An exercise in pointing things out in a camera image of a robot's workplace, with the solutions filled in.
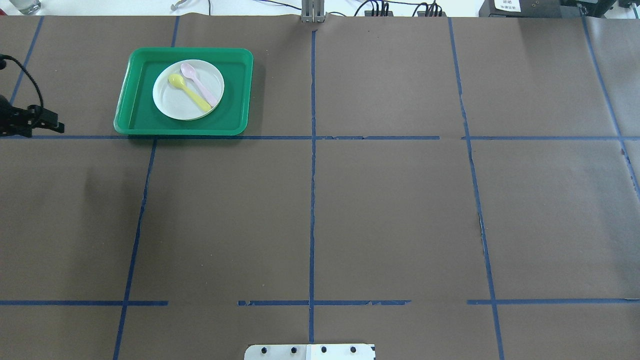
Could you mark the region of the white round plate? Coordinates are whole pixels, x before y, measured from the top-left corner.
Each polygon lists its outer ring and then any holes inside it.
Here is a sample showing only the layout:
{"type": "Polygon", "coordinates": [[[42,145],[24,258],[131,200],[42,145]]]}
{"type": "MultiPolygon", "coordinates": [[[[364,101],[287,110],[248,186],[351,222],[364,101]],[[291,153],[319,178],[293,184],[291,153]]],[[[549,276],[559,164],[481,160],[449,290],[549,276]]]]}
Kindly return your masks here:
{"type": "Polygon", "coordinates": [[[221,71],[204,60],[188,59],[160,72],[151,89],[153,104],[163,115],[179,121],[208,116],[226,91],[221,71]]]}

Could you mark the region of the yellow plastic spoon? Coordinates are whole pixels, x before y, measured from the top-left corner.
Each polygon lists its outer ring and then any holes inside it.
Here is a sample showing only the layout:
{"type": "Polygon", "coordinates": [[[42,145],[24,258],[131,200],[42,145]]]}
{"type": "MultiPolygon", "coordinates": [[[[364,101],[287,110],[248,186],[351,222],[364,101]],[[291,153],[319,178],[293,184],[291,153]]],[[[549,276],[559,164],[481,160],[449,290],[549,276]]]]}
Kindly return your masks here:
{"type": "Polygon", "coordinates": [[[194,91],[192,91],[192,89],[188,87],[188,85],[186,84],[186,80],[182,75],[178,73],[172,73],[167,78],[167,81],[172,87],[183,91],[186,94],[186,96],[188,96],[188,98],[190,98],[190,100],[192,100],[192,102],[194,102],[194,104],[201,111],[203,112],[210,111],[211,109],[210,104],[205,99],[203,99],[200,95],[197,95],[194,91]]]}

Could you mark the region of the pink plastic spoon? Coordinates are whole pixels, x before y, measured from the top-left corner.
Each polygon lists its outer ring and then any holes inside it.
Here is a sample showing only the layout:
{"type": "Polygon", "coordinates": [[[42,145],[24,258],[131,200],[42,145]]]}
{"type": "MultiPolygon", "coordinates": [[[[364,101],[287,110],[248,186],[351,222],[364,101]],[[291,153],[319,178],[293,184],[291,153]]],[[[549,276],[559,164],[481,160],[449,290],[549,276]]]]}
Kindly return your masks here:
{"type": "Polygon", "coordinates": [[[206,102],[211,106],[212,109],[214,109],[214,107],[218,104],[218,98],[203,82],[201,82],[198,70],[189,62],[183,62],[180,65],[180,70],[183,76],[194,82],[196,88],[199,89],[206,102]]]}

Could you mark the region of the green plastic tray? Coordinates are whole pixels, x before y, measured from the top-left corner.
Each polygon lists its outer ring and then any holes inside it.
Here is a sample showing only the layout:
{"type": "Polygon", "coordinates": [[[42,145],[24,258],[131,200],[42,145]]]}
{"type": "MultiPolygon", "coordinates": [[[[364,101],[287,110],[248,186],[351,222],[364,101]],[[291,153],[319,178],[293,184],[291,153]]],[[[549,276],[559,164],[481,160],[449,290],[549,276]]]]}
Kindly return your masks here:
{"type": "Polygon", "coordinates": [[[236,136],[249,123],[253,64],[245,48],[138,48],[128,60],[113,127],[129,136],[236,136]],[[170,84],[182,64],[192,65],[214,96],[208,110],[170,84]]]}

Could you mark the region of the clear water bottle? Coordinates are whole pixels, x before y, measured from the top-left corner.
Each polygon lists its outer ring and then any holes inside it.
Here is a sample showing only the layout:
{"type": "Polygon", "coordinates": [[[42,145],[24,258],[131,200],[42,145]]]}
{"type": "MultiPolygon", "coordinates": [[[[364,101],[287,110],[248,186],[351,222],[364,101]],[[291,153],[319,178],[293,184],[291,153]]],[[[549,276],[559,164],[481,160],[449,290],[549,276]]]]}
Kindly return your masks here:
{"type": "Polygon", "coordinates": [[[23,15],[34,15],[42,7],[41,0],[9,0],[9,3],[23,15]]]}

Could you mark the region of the black computer box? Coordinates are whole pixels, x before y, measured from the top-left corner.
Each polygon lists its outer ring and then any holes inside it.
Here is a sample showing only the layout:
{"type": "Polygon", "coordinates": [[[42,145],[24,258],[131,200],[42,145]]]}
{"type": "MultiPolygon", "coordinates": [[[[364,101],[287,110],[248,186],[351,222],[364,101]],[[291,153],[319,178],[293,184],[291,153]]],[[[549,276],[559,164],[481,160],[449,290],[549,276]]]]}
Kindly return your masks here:
{"type": "Polygon", "coordinates": [[[484,0],[480,18],[562,18],[560,0],[484,0]]]}

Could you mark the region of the aluminium frame post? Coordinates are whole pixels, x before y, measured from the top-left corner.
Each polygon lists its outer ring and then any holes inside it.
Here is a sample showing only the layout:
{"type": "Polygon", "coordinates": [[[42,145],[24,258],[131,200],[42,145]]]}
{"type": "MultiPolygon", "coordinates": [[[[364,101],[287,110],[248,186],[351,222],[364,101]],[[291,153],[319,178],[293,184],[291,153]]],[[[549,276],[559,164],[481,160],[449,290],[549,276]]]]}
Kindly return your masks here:
{"type": "Polygon", "coordinates": [[[324,0],[302,0],[301,1],[301,21],[302,23],[324,23],[327,12],[325,11],[324,0]]]}

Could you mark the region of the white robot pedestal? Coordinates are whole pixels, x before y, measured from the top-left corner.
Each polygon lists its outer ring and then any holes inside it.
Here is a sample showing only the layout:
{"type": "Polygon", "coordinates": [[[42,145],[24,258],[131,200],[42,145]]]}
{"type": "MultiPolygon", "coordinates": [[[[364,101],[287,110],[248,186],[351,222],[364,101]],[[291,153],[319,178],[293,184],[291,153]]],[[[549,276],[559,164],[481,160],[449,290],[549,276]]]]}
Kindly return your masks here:
{"type": "Polygon", "coordinates": [[[375,360],[373,344],[253,344],[247,347],[245,360],[375,360]]]}

